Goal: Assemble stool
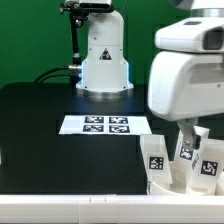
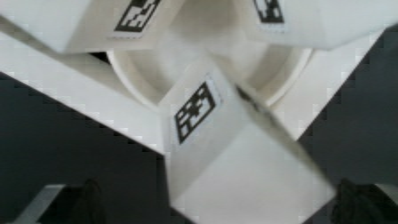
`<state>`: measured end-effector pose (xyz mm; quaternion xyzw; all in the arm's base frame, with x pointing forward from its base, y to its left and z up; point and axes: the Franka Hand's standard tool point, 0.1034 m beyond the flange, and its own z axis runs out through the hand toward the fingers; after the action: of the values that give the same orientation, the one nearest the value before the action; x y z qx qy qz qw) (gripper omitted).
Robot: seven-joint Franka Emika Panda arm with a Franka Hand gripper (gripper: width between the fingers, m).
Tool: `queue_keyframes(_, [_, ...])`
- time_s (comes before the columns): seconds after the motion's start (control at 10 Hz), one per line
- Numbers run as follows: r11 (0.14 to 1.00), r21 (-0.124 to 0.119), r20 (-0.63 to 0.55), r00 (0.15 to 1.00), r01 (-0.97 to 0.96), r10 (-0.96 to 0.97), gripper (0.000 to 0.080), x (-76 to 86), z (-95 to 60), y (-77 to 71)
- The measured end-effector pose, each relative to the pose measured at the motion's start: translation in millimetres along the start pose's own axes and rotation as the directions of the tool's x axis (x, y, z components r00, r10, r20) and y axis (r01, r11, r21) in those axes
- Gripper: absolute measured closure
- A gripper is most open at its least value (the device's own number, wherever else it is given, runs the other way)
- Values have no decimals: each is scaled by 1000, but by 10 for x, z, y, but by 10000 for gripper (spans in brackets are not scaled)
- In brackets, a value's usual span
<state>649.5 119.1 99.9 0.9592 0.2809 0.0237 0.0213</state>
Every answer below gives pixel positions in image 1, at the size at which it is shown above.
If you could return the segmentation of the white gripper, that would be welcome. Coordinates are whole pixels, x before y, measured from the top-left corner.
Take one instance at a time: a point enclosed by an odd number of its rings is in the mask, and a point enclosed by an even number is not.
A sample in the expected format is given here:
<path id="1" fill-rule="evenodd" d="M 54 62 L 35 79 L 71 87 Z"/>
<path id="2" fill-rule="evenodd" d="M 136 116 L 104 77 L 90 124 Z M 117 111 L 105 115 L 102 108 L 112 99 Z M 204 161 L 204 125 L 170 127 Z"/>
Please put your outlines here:
<path id="1" fill-rule="evenodd" d="M 148 106 L 160 118 L 179 120 L 182 146 L 198 150 L 197 118 L 224 113 L 224 57 L 160 52 L 151 66 Z"/>

